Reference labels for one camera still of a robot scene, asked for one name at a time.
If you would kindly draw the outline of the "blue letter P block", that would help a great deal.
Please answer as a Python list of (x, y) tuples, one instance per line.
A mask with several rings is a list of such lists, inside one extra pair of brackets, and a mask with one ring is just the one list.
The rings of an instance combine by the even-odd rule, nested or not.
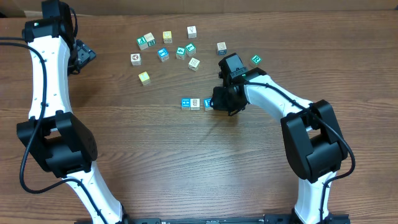
[(205, 111), (209, 111), (209, 110), (213, 109), (211, 106), (211, 98), (205, 98), (203, 100), (203, 104), (204, 104)]

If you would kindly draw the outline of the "green letter R block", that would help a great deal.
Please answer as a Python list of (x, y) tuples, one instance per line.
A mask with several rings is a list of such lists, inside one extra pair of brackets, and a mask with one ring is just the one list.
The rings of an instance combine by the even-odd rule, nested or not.
[(258, 55), (254, 55), (250, 59), (250, 63), (253, 67), (257, 67), (262, 62), (262, 58)]

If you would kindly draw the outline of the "blue arrows block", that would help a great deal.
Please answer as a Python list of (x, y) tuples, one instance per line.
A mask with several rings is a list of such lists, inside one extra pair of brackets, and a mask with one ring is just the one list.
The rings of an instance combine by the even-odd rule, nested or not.
[(181, 99), (181, 109), (190, 110), (190, 98), (182, 98)]

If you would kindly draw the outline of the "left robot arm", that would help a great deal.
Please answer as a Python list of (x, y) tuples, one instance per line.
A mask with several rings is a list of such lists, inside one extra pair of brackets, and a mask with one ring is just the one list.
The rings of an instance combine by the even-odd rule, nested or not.
[[(24, 46), (33, 65), (33, 97), (28, 120), (17, 124), (25, 146), (20, 168), (22, 188), (47, 192), (68, 184), (91, 216), (91, 223), (129, 223), (123, 205), (112, 195), (96, 163), (98, 150), (93, 133), (73, 114), (68, 76), (78, 74), (96, 54), (77, 39), (75, 11), (65, 2), (42, 2), (43, 18), (26, 22)], [(27, 157), (59, 182), (39, 190), (24, 181)]]

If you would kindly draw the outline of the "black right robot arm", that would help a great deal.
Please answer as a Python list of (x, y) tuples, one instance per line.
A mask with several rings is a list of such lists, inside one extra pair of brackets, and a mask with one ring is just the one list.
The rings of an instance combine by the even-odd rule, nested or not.
[(348, 215), (328, 211), (331, 183), (353, 172), (337, 173), (345, 159), (354, 159), (331, 104), (293, 95), (260, 68), (249, 70), (237, 54), (218, 65), (223, 84), (214, 87), (209, 106), (233, 116), (248, 104), (256, 105), (280, 121), (285, 155), (298, 177), (291, 213), (264, 215), (259, 223), (349, 223)]

